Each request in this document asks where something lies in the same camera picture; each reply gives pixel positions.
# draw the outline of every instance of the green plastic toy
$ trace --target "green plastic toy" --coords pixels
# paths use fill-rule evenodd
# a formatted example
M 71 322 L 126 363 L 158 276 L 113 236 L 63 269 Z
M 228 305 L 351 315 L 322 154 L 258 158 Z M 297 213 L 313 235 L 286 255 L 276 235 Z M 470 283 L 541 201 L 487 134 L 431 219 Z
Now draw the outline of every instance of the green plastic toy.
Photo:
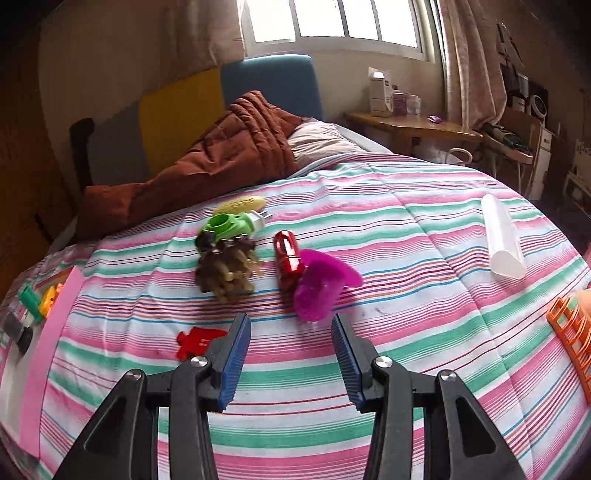
M 18 300 L 20 300 L 20 302 L 27 308 L 31 315 L 33 315 L 35 323 L 41 323 L 45 319 L 39 312 L 41 299 L 29 285 L 25 286 L 25 288 L 22 289 L 22 292 L 18 294 Z
M 201 231 L 208 230 L 215 233 L 215 243 L 218 243 L 220 240 L 234 238 L 238 235 L 251 236 L 254 232 L 261 230 L 265 226 L 265 220 L 270 217 L 271 215 L 267 212 L 259 213 L 254 210 L 237 215 L 220 213 L 212 216 Z

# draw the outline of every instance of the white plastic tube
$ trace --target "white plastic tube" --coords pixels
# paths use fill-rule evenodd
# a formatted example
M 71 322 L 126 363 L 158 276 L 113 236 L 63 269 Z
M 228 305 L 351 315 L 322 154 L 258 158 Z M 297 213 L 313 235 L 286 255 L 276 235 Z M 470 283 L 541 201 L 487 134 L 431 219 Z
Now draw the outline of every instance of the white plastic tube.
M 517 227 L 506 207 L 494 196 L 482 198 L 482 214 L 488 240 L 488 261 L 493 273 L 523 278 L 527 273 Z

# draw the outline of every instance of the yellow wall panel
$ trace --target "yellow wall panel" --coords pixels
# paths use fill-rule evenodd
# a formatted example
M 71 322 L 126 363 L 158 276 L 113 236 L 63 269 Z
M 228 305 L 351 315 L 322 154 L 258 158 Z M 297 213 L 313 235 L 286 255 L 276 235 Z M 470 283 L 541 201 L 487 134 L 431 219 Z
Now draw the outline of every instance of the yellow wall panel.
M 197 73 L 142 98 L 139 125 L 151 174 L 185 155 L 224 111 L 219 69 Z

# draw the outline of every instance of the puzzle piece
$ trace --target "puzzle piece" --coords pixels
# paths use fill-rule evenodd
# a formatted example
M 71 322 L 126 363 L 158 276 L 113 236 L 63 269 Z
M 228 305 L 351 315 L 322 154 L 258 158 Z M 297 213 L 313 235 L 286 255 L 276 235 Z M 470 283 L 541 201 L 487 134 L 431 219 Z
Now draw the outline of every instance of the puzzle piece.
M 209 347 L 209 343 L 218 337 L 223 337 L 226 332 L 212 328 L 193 327 L 189 334 L 180 332 L 177 335 L 177 343 L 180 348 L 177 352 L 177 358 L 180 361 L 189 360 L 194 356 L 204 355 Z

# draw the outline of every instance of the pink and green striped blanket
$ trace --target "pink and green striped blanket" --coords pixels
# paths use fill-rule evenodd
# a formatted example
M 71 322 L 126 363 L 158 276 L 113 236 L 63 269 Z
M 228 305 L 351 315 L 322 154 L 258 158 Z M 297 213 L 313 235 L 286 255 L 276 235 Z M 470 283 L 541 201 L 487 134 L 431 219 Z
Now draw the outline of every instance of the pink and green striped blanket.
M 389 154 L 341 155 L 331 170 L 248 189 L 273 214 L 259 233 L 265 275 L 256 292 L 221 306 L 194 283 L 198 227 L 234 193 L 155 218 L 96 244 L 47 257 L 14 283 L 71 266 L 87 280 L 51 364 L 39 460 L 14 448 L 30 479 L 50 479 L 122 374 L 173 369 L 176 336 L 192 326 L 228 328 L 251 317 L 252 341 L 235 400 L 209 417 L 220 479 L 361 479 L 373 417 L 348 401 L 330 326 L 301 323 L 278 293 L 273 235 L 293 231 L 302 248 L 346 261 L 365 280 L 336 311 L 409 370 L 453 368 L 475 393 L 529 479 L 553 479 L 591 427 L 583 391 L 545 320 L 549 302 L 586 286 L 591 273 L 534 206 L 470 168 Z M 528 274 L 488 268 L 480 199 L 494 194 L 521 237 Z M 2 340 L 5 352 L 7 341 Z M 159 417 L 160 479 L 169 478 L 167 412 Z M 423 419 L 414 415 L 413 479 L 422 478 Z

